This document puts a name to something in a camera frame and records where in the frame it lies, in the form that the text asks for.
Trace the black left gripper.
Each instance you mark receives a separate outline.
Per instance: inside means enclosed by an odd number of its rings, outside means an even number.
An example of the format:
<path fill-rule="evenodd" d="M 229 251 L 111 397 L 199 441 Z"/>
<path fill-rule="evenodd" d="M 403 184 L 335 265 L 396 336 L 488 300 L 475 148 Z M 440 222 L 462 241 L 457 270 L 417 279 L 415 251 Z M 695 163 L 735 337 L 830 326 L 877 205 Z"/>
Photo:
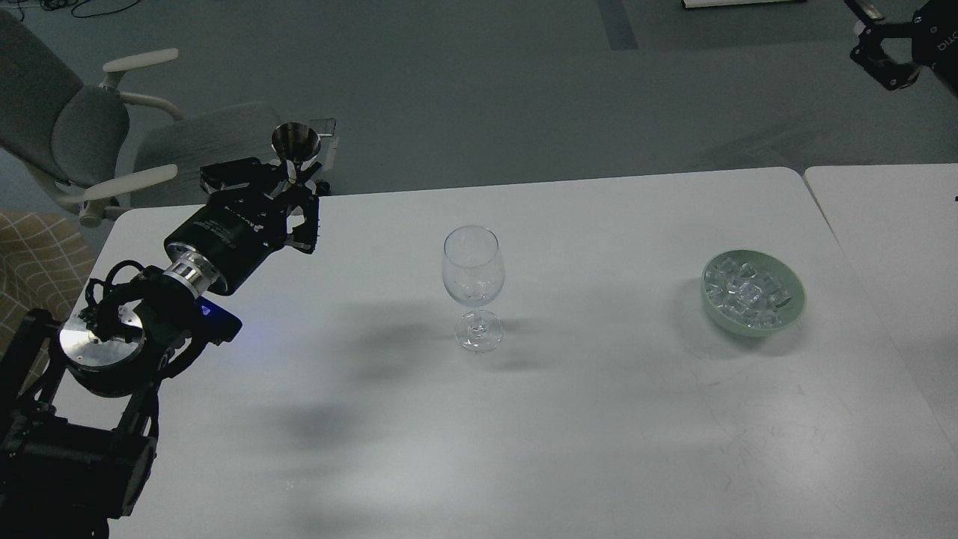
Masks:
<path fill-rule="evenodd" d="M 209 201 L 164 241 L 171 260 L 196 252 L 219 274 L 210 290 L 232 296 L 273 252 L 287 246 L 305 255 L 319 239 L 320 198 L 308 182 L 285 178 L 259 158 L 201 167 Z M 277 197 L 281 193 L 281 204 Z"/>

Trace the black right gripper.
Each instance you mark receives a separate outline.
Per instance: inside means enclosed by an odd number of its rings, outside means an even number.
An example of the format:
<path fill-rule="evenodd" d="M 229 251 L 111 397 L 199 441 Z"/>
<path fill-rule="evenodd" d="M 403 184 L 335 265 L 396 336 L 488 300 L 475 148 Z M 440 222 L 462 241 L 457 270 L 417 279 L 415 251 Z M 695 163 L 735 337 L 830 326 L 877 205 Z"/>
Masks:
<path fill-rule="evenodd" d="M 919 78 L 920 66 L 957 95 L 957 2 L 927 1 L 910 22 L 879 23 L 884 13 L 872 1 L 844 0 L 862 22 L 856 22 L 858 44 L 849 58 L 886 90 L 909 88 Z M 910 40 L 912 61 L 899 62 L 883 49 L 883 40 Z"/>

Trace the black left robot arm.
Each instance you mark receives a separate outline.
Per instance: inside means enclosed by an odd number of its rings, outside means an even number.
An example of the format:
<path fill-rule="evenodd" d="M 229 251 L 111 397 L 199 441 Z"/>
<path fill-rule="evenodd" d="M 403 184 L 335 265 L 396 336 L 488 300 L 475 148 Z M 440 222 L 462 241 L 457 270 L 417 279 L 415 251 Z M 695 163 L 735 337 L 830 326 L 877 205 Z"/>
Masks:
<path fill-rule="evenodd" d="M 30 311 L 2 357 L 2 536 L 106 538 L 146 487 L 159 389 L 209 345 L 232 341 L 230 296 L 283 248 L 314 252 L 315 158 L 204 166 L 209 198 L 165 238 L 170 266 L 117 263 L 78 314 Z"/>

